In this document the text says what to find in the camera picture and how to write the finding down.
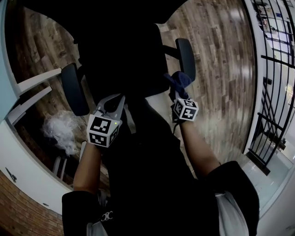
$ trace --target wood plank floor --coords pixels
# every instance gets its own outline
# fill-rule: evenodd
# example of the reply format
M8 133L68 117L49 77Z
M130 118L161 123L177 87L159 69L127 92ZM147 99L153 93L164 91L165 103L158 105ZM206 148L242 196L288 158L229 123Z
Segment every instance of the wood plank floor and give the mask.
M77 63L77 46L67 31L53 20L26 8L11 13L7 31L9 60L16 80L21 82L37 74ZM190 40L195 54L197 76L188 88L189 95L199 103L195 124L210 144L221 163L248 159L241 153L247 137L254 103L255 58L247 15L239 0L189 0L166 22L159 25L163 44L175 47L177 38ZM180 70L176 59L167 56L169 72ZM29 148L49 168L59 151L43 137L44 120L60 111L70 111L59 78L25 93L30 97L46 86L52 92L39 101L16 125ZM171 123L168 93L148 99L150 104ZM77 118L74 130L77 149L86 139L88 116ZM72 156L73 170L79 152ZM102 188L108 189L108 174L102 167Z

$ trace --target light blue wall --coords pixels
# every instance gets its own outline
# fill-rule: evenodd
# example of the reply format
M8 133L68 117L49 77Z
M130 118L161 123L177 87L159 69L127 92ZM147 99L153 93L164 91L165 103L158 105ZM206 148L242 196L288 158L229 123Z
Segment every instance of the light blue wall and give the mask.
M0 1L0 122L18 100L17 93L12 85L14 77L9 66L5 45L4 21L6 5L7 0Z

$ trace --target brick wall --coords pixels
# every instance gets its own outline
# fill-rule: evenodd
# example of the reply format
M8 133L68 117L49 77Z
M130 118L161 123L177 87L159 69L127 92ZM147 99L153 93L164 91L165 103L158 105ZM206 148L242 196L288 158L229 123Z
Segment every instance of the brick wall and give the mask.
M29 198L0 171L0 227L14 236L62 236L61 216Z

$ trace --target chair armrest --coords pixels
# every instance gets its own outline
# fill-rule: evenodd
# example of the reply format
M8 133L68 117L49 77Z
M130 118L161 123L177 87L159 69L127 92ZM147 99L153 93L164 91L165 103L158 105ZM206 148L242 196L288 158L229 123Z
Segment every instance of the chair armrest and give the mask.
M164 45L164 52L179 60L181 71L187 74L192 81L195 80L195 57L192 46L187 39L176 39L176 47Z
M61 70L61 81L65 97L76 116L85 116L89 113L88 103L81 86L81 79L77 75L75 63L67 65Z

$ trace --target white plastic bag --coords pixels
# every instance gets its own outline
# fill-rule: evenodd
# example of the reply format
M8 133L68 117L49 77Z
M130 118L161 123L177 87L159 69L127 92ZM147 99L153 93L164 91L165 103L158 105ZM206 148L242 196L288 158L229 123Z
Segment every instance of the white plastic bag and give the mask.
M78 152L73 130L77 128L77 119L72 112L60 111L46 119L42 131L45 137L54 138L56 146L65 150L67 156Z

